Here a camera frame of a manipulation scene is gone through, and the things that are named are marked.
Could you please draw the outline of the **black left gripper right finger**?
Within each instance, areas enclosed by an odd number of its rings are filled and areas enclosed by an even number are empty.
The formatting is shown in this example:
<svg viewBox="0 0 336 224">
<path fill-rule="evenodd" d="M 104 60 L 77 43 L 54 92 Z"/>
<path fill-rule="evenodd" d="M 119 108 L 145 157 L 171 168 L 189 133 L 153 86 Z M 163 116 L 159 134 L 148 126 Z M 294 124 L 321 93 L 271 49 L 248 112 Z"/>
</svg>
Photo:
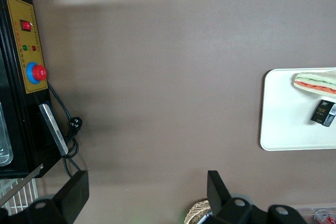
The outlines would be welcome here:
<svg viewBox="0 0 336 224">
<path fill-rule="evenodd" d="M 207 173 L 207 200 L 212 215 L 207 223 L 265 223 L 266 213 L 241 197 L 232 197 L 218 171 Z"/>
</svg>

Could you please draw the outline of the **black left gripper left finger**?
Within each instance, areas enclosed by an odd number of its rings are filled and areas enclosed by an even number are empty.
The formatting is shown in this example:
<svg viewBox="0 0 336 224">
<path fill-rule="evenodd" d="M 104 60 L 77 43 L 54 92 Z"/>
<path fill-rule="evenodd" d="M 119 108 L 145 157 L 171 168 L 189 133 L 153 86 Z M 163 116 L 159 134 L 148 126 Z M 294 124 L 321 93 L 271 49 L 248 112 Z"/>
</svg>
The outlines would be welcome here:
<svg viewBox="0 0 336 224">
<path fill-rule="evenodd" d="M 89 199 L 89 176 L 76 172 L 50 199 L 40 199 L 25 211 L 27 223 L 74 223 Z"/>
</svg>

